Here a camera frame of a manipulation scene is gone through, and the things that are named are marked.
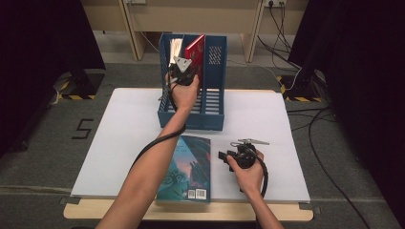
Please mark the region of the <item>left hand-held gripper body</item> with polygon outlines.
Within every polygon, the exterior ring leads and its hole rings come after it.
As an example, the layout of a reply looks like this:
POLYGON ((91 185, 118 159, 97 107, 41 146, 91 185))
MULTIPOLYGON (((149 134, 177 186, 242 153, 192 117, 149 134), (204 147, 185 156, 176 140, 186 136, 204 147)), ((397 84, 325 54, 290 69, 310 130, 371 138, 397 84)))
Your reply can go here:
POLYGON ((193 66, 191 59, 175 56, 174 62, 169 65, 168 75, 171 82, 176 82, 182 86, 189 86, 198 70, 197 66, 193 66))

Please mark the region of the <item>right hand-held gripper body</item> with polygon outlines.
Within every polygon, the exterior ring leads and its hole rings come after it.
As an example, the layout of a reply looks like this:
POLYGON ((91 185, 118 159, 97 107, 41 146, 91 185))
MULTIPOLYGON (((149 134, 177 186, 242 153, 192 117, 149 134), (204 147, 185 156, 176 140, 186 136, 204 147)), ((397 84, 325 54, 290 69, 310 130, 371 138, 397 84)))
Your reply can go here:
POLYGON ((268 145, 268 142, 252 138, 239 139, 237 142, 230 143, 237 151, 228 151, 227 154, 232 156, 242 169, 250 168, 257 157, 256 144, 268 145))

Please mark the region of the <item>red hardcover book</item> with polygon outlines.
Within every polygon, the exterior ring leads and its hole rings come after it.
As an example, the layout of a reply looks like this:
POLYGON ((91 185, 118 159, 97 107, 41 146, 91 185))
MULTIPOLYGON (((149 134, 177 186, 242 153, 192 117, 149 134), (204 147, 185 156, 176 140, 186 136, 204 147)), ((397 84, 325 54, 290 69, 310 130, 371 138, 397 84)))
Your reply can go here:
POLYGON ((205 35, 201 34, 184 50, 184 57, 191 60, 190 71, 199 77, 200 82, 203 82, 204 41, 205 35))

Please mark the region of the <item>dark blue illustrated novel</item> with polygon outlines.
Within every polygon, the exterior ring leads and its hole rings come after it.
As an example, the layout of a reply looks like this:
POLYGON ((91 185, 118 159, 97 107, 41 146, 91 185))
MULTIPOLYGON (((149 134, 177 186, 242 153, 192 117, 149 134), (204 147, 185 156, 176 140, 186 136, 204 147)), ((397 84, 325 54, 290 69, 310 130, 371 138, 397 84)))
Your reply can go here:
POLYGON ((156 202, 211 202, 211 141, 208 138, 180 136, 156 202))

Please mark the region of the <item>blue plastic file rack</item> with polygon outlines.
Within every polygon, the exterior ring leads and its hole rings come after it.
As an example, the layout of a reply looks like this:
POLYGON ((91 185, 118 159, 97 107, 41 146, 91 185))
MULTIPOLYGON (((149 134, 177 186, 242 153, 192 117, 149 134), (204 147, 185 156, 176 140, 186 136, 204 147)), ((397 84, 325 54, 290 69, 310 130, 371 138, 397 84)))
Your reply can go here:
MULTIPOLYGON (((158 109, 160 126, 164 127, 175 113, 166 85, 165 76, 169 72, 170 40, 181 38, 181 55, 185 48, 198 37, 195 34, 163 33, 160 37, 160 68, 162 97, 158 109)), ((206 35, 204 41, 203 77, 197 103, 186 121, 186 127, 193 130, 221 131, 224 125, 224 82, 227 59, 227 38, 206 35)))

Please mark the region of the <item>person's left hand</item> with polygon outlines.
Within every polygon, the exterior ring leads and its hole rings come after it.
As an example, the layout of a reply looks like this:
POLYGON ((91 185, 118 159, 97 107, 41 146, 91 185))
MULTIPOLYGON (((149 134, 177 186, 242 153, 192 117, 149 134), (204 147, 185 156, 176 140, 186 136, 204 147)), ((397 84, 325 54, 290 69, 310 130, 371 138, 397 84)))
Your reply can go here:
POLYGON ((177 111, 190 112, 195 105, 199 93, 200 80, 197 75, 193 77, 193 82, 188 86, 171 83, 172 78, 165 76, 166 85, 170 87, 169 94, 173 98, 177 111))

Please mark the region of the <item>person's right hand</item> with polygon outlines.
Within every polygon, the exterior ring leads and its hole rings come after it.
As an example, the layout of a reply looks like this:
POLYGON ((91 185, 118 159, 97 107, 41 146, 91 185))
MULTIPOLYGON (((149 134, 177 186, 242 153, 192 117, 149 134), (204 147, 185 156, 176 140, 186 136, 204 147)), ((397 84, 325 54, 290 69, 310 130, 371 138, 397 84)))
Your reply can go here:
POLYGON ((255 160, 255 163, 250 168, 242 169, 232 156, 227 156, 226 158, 245 195, 247 197, 260 196, 262 180, 264 177, 260 161, 255 160))

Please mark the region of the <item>white book green print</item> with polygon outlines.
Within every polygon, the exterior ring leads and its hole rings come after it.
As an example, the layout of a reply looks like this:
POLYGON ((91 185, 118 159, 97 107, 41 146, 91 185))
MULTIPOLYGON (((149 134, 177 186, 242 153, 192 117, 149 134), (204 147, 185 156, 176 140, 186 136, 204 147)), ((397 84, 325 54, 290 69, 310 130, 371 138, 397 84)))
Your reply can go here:
POLYGON ((181 46, 182 46, 181 38, 173 38, 170 40, 169 64, 176 63, 175 58, 181 55, 181 46))

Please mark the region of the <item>beige wooden desk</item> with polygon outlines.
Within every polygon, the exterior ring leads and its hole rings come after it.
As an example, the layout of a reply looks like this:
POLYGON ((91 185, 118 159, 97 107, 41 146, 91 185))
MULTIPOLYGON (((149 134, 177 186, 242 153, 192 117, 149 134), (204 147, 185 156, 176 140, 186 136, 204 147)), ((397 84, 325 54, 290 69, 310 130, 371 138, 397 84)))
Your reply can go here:
POLYGON ((140 61, 149 31, 238 34, 245 61, 254 58, 257 37, 297 33, 309 0, 287 0, 281 8, 265 0, 80 0, 95 31, 124 31, 132 57, 140 61))

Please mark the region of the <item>striped-tape stand base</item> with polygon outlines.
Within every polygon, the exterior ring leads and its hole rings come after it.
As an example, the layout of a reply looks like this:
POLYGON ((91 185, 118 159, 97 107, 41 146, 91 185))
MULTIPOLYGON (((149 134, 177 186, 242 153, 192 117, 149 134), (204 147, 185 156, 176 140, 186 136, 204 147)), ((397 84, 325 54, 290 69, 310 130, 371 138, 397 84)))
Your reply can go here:
POLYGON ((69 100, 95 99, 106 74, 103 69, 85 69, 79 74, 63 73, 55 84, 56 98, 69 100))
POLYGON ((280 92, 286 101, 321 102, 329 101, 326 81, 316 74, 309 78, 295 75, 279 75, 280 92))

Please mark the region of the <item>black curtain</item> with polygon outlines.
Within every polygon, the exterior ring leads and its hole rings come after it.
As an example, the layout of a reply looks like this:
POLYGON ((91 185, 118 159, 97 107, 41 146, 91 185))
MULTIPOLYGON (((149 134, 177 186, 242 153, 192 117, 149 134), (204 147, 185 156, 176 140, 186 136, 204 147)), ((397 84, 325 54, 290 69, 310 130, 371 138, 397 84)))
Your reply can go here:
POLYGON ((59 76, 104 67, 80 0, 0 0, 0 156, 30 131, 59 76))
POLYGON ((352 147, 405 228, 405 0, 309 0, 289 59, 324 74, 352 147))

